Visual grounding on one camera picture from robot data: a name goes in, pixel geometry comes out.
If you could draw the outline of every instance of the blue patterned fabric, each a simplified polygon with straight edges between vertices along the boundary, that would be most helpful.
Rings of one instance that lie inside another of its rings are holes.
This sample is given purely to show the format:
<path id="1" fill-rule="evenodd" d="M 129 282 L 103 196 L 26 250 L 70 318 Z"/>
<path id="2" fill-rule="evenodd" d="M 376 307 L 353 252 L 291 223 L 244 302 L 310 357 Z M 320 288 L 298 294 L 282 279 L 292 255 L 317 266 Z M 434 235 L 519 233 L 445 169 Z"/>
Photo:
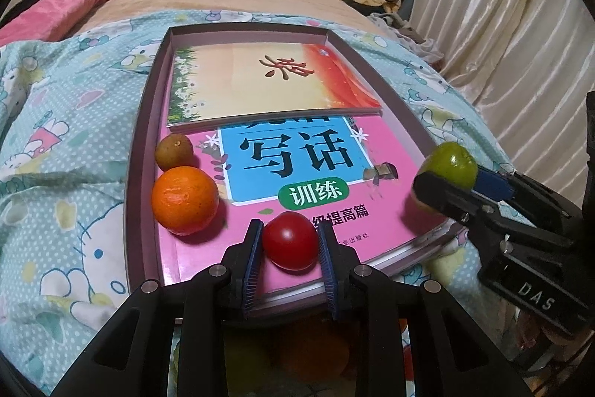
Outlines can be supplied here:
<path id="1" fill-rule="evenodd" d="M 481 165 L 509 159 L 471 105 L 427 64 L 389 39 L 296 16 L 164 11 L 62 42 L 22 41 L 0 57 L 0 350 L 49 394 L 126 299 L 124 181 L 136 113 L 169 26 L 262 22 L 334 30 L 390 83 L 437 142 L 456 140 Z M 477 283 L 464 237 L 447 288 L 484 329 L 501 304 Z M 405 281 L 419 284 L 429 266 Z"/>

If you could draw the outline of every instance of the metal screw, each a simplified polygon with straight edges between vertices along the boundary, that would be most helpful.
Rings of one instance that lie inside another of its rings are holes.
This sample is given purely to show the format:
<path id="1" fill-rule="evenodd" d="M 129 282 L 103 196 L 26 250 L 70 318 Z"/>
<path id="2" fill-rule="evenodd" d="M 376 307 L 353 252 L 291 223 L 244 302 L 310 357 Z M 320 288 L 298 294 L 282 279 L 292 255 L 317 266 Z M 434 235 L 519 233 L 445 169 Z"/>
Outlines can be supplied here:
<path id="1" fill-rule="evenodd" d="M 222 264 L 214 264 L 209 268 L 209 274 L 215 278 L 223 276 L 226 272 L 227 268 L 225 268 L 225 266 Z"/>
<path id="2" fill-rule="evenodd" d="M 514 246 L 512 245 L 512 243 L 510 241 L 508 241 L 509 237 L 510 237 L 510 235 L 507 234 L 504 236 L 504 239 L 502 241 L 500 241 L 500 250 L 504 254 L 511 253 L 512 250 L 514 249 Z"/>
<path id="3" fill-rule="evenodd" d="M 353 268 L 353 272 L 364 278 L 372 274 L 372 268 L 370 268 L 370 266 L 367 264 L 360 264 L 359 266 L 355 266 L 355 268 Z"/>
<path id="4" fill-rule="evenodd" d="M 159 288 L 159 284 L 157 283 L 157 281 L 149 280 L 145 281 L 145 283 L 142 284 L 141 291 L 143 293 L 152 293 L 157 288 Z"/>
<path id="5" fill-rule="evenodd" d="M 439 293 L 442 289 L 442 285 L 438 281 L 427 280 L 424 283 L 424 290 L 428 293 Z"/>

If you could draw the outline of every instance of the red chinese character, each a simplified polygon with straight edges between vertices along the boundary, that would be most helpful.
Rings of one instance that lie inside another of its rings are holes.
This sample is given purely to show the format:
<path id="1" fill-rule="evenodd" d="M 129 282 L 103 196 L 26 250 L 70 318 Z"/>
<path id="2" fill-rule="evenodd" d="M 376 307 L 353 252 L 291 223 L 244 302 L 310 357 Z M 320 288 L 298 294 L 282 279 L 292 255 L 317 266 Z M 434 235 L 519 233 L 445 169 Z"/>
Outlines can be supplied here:
<path id="1" fill-rule="evenodd" d="M 303 77 L 306 77 L 306 76 L 314 73 L 313 69 L 306 69 L 306 63 L 296 63 L 296 60 L 294 60 L 293 58 L 284 59 L 282 57 L 279 57 L 279 58 L 277 58 L 277 61 L 275 61 L 270 56 L 265 56 L 265 59 L 269 62 L 265 63 L 262 59 L 260 59 L 259 61 L 260 61 L 261 65 L 280 70 L 281 73 L 283 74 L 283 79 L 285 81 L 289 80 L 289 75 L 287 74 L 287 71 L 289 71 L 290 73 L 294 73 L 296 75 L 303 76 Z M 265 76 L 267 78 L 270 78 L 274 74 L 275 74 L 275 70 L 272 69 L 267 74 L 265 74 Z"/>

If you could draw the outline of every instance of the curtain fold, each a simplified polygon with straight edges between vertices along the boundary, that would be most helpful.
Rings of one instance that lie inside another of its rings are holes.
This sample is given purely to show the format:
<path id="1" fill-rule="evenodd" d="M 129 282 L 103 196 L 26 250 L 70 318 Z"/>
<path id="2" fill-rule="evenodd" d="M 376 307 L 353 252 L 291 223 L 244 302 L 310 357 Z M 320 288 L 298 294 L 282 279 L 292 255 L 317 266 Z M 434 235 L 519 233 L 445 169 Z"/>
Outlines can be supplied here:
<path id="1" fill-rule="evenodd" d="M 595 89 L 595 22 L 582 0 L 415 0 L 411 23 L 436 40 L 441 74 L 515 168 L 580 204 Z"/>

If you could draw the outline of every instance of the blue rectangle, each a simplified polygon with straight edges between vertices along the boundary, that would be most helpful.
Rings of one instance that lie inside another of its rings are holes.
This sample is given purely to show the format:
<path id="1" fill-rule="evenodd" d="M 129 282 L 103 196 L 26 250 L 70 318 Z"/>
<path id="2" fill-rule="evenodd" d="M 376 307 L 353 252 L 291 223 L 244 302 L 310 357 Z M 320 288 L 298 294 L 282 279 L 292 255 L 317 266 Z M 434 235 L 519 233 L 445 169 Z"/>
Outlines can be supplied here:
<path id="1" fill-rule="evenodd" d="M 225 176 L 233 202 L 275 198 L 287 184 L 327 175 L 347 183 L 362 180 L 371 163 L 354 133 L 341 116 L 222 128 L 219 139 L 228 154 Z"/>

